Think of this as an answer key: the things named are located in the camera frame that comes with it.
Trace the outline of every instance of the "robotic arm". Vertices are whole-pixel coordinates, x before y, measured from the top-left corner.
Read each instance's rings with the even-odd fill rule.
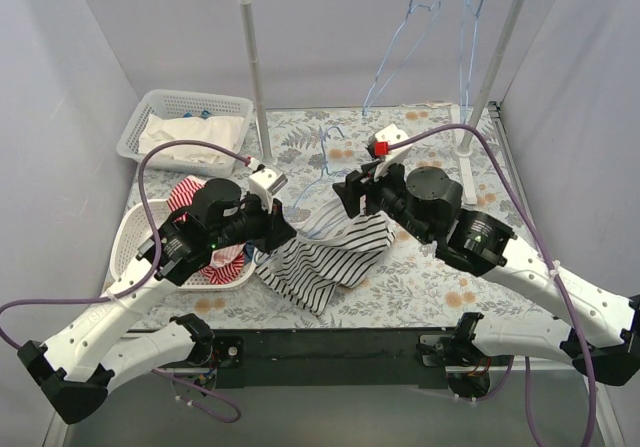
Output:
[[[503,285],[549,311],[546,323],[493,322],[467,313],[452,336],[423,353],[447,365],[467,365],[496,355],[524,355],[573,365],[585,374],[584,358],[553,276],[565,281],[590,344],[596,379],[625,384],[640,368],[640,296],[631,299],[598,288],[568,270],[548,272],[538,252],[496,218],[462,208],[462,186],[435,167],[413,170],[405,179],[402,160],[410,146],[376,152],[379,143],[407,139],[395,125],[378,132],[368,150],[374,162],[334,184],[347,214],[380,210],[423,244],[435,242],[435,256],[447,265]]]
[[[160,262],[145,285],[116,297],[151,268],[153,237],[102,294],[111,302],[91,305],[61,332],[19,349],[18,357],[65,422],[88,417],[116,387],[155,367],[183,360],[202,365],[211,358],[214,335],[194,314],[171,319],[150,336],[118,341],[151,307],[208,265],[214,250],[251,240],[258,250],[271,253],[293,238],[296,231],[273,198],[285,183],[284,175],[264,166],[249,177],[244,198],[230,180],[208,181],[190,206],[173,212],[158,228]]]

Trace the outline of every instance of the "floral tablecloth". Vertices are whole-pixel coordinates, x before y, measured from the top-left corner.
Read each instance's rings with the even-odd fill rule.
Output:
[[[269,112],[269,131],[278,168],[289,183],[278,197],[285,205],[285,217],[291,222],[307,219],[312,211],[335,194],[333,182],[344,178],[344,171],[356,169],[370,161],[364,145],[372,133],[395,123],[409,135],[452,122],[449,105],[397,107],[372,110],[362,116],[355,109],[288,110]],[[320,178],[323,157],[320,138],[332,129],[326,140],[331,175],[309,188],[292,209],[295,200],[312,182]],[[504,166],[498,136],[485,112],[479,129],[488,138],[493,152]],[[407,172],[419,166],[441,167],[457,179],[455,160],[451,157],[452,135],[442,133],[414,146],[405,162]],[[477,209],[507,222],[520,235],[523,222],[489,158],[474,141],[472,169],[478,189]],[[259,157],[258,137],[250,128],[242,152]],[[241,186],[250,174],[240,165],[232,179]],[[149,198],[166,198],[184,174],[149,170],[145,186]],[[127,207],[140,201],[136,179]],[[338,288],[324,313],[316,317],[295,307],[269,290],[253,276],[234,291],[193,293],[176,292],[166,297],[142,318],[134,329],[158,329],[169,318],[195,312],[213,328],[269,329],[319,327],[421,327],[453,326],[463,312],[479,311],[491,316],[531,318],[548,315],[518,294],[484,280],[461,274],[435,259],[430,249],[420,245],[398,227],[389,253],[375,266],[368,279],[353,290]]]

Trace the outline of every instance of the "white plastic basket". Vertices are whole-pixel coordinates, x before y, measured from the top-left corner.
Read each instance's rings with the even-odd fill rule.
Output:
[[[167,201],[164,199],[149,200],[149,207],[156,226],[160,226],[171,212]],[[111,249],[111,258],[109,259],[109,271],[114,279],[122,275],[124,270],[138,253],[138,247],[151,236],[151,228],[144,213],[142,204],[136,204],[127,212],[122,219],[116,240]],[[228,284],[211,284],[200,272],[196,272],[180,287],[180,290],[195,291],[223,291],[233,290],[245,283],[253,274],[256,265],[251,262],[245,265],[236,280]]]
[[[211,115],[244,117],[244,122],[240,126],[240,135],[232,149],[236,153],[240,152],[253,115],[253,102],[240,97],[181,92],[179,90],[152,90],[147,93],[136,110],[133,111],[133,115],[131,115],[127,127],[118,141],[116,151],[122,157],[140,163],[144,155],[138,153],[138,139],[147,126],[149,114],[155,114],[161,119],[175,119],[184,116],[187,112],[197,116],[203,110],[210,112]],[[221,155],[215,164],[183,162],[162,158],[158,155],[152,158],[147,165],[154,169],[174,170],[207,177],[229,177],[233,172],[234,164],[235,159],[226,155]]]

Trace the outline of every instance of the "rectangular basket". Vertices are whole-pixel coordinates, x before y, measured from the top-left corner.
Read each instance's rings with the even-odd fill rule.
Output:
[[[240,97],[179,90],[152,90],[148,92],[129,119],[127,127],[118,141],[116,151],[122,157],[140,163],[144,155],[138,153],[138,139],[147,126],[149,114],[155,114],[161,119],[175,119],[186,113],[199,116],[203,110],[209,111],[211,115],[244,117],[244,122],[240,127],[240,135],[232,149],[234,152],[239,152],[253,115],[253,102]],[[221,156],[215,164],[184,162],[156,156],[147,165],[154,169],[173,170],[206,177],[229,177],[233,172],[234,164],[235,159],[228,156]]]

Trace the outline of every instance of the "vertical pole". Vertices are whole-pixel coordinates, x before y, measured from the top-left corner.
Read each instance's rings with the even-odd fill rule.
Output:
[[[244,26],[244,39],[247,46],[249,60],[249,72],[253,87],[253,102],[256,108],[256,124],[258,126],[258,138],[260,150],[264,162],[272,162],[271,139],[269,138],[269,125],[267,123],[267,111],[264,107],[264,92],[262,90],[262,74],[258,61],[258,47],[256,45],[256,33],[253,26],[253,13],[251,0],[238,0],[242,12],[242,25]]]
[[[471,118],[468,122],[471,127],[478,126],[478,122],[480,121],[480,117],[482,116],[482,111],[487,106],[489,95],[491,94],[491,88],[493,87],[493,83],[496,80],[496,76],[498,75],[500,64],[502,64],[502,58],[504,57],[504,53],[507,50],[507,45],[509,45],[511,34],[513,33],[513,29],[516,26],[516,22],[518,20],[518,16],[520,15],[520,11],[522,10],[524,1],[525,0],[513,0],[513,2],[511,3],[511,8],[509,9],[507,19],[505,20],[504,27],[502,28],[502,32],[500,33],[500,38],[498,39],[498,45],[496,45],[496,50],[494,51],[493,57],[491,58],[491,63],[489,64],[487,73],[484,76],[484,81],[482,82],[480,93],[473,103],[473,112],[471,112]],[[460,145],[458,146],[458,151],[461,154],[469,152],[469,145],[471,144],[472,139],[473,134],[471,132],[465,132],[464,137],[462,138],[462,142],[460,142]]]

